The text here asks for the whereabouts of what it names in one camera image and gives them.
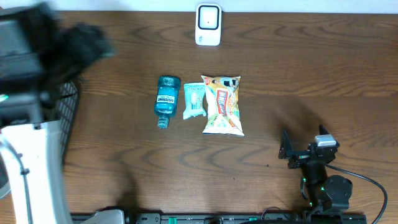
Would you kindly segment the white barcode scanner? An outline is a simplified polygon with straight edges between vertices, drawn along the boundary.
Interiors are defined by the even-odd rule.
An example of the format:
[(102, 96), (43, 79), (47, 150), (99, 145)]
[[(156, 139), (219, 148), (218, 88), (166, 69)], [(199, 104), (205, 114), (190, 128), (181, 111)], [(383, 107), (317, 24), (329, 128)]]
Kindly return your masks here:
[(202, 3), (197, 6), (195, 19), (195, 43), (217, 46), (221, 42), (222, 9), (217, 4)]

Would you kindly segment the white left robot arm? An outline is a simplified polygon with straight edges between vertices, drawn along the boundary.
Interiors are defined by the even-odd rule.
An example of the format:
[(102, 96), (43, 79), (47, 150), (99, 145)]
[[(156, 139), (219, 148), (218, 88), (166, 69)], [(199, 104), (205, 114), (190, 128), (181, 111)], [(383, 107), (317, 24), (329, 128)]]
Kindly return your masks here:
[(60, 87), (113, 56), (104, 32), (61, 28), (47, 2), (1, 11), (1, 157), (18, 223), (71, 223), (62, 174)]

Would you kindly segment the light teal small packet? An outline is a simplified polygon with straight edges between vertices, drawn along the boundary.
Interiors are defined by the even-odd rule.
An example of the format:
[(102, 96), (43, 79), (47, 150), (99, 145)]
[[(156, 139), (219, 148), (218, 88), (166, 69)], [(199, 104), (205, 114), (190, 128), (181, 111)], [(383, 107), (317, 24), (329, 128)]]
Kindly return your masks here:
[(206, 116), (206, 111), (203, 107), (205, 97), (205, 84), (203, 82), (184, 84), (184, 95), (185, 110), (183, 112), (183, 119), (199, 115)]

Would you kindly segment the teal mouthwash bottle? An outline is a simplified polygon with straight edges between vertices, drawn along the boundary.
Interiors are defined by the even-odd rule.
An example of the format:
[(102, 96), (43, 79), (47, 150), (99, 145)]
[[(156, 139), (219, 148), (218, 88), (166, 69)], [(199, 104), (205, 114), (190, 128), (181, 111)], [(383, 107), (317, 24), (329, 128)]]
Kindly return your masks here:
[(167, 129), (170, 118), (177, 112), (178, 93), (181, 81), (175, 76), (161, 76), (157, 83), (157, 97), (154, 112), (159, 117), (158, 127)]

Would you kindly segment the yellow snack bag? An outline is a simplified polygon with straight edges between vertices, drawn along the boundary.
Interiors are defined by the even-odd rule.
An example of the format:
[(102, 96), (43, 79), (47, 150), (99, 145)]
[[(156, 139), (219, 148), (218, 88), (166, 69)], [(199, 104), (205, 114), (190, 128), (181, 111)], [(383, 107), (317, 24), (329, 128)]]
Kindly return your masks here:
[(208, 121), (203, 134), (244, 136), (238, 105), (241, 77), (201, 77), (208, 105)]

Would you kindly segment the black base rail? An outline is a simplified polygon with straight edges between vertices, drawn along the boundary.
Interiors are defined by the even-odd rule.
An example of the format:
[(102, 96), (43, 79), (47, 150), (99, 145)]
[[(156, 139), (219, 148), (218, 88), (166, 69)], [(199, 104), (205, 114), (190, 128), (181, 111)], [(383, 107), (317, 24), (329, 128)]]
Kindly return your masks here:
[(236, 224), (236, 223), (353, 223), (367, 222), (364, 215), (315, 215), (311, 220), (300, 218), (294, 213), (268, 211), (256, 214), (201, 214), (178, 215), (140, 213), (131, 215), (122, 210), (103, 210), (92, 215), (72, 215), (73, 223), (132, 223), (132, 224)]

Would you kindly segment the grey plastic shopping basket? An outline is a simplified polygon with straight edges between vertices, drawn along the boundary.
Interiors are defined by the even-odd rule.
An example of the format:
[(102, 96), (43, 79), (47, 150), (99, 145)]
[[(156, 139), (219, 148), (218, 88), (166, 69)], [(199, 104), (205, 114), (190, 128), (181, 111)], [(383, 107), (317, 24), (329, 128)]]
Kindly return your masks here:
[(60, 93), (62, 97), (58, 101), (57, 109), (62, 131), (60, 135), (60, 152), (62, 163), (64, 163), (80, 102), (80, 83), (77, 80), (69, 81), (60, 87)]

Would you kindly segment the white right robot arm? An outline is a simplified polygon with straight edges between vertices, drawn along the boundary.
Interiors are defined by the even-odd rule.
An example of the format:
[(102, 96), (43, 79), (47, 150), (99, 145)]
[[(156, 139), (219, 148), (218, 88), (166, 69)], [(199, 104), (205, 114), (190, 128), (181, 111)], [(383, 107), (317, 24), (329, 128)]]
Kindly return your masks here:
[(287, 131), (282, 131), (279, 159), (288, 160), (289, 169), (300, 169), (302, 183), (307, 190), (307, 200), (310, 208), (303, 213), (303, 219), (312, 222), (322, 215), (341, 217), (349, 208), (353, 184), (341, 175), (326, 173), (326, 166), (335, 159), (340, 144), (325, 129), (319, 125), (319, 134), (315, 141), (304, 151), (293, 149)]

